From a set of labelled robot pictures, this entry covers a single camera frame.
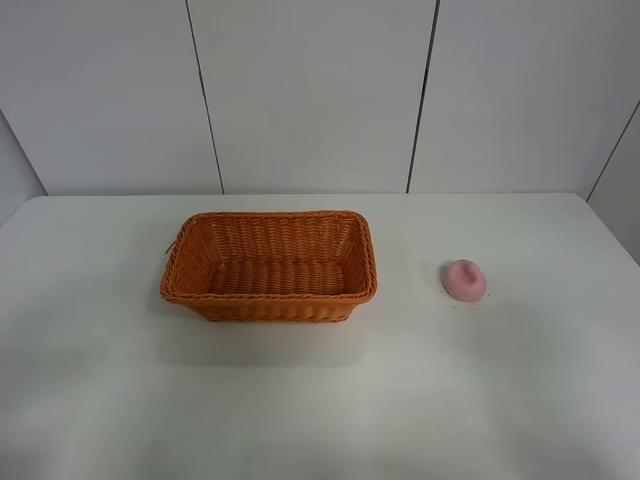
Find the pink peach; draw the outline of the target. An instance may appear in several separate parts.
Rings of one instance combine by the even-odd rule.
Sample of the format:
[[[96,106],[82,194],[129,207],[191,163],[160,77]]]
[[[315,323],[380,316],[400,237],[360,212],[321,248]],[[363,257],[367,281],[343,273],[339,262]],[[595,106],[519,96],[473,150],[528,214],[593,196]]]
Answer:
[[[468,259],[443,264],[440,268],[440,282],[450,297],[465,303],[480,301],[487,291],[484,273],[476,263]]]

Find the orange woven wicker basket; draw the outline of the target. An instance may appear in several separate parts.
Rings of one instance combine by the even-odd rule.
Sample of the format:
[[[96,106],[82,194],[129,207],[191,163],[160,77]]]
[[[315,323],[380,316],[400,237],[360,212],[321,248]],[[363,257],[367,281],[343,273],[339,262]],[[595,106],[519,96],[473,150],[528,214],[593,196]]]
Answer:
[[[160,282],[165,301],[219,322],[340,322],[376,289],[368,222],[338,210],[194,215]]]

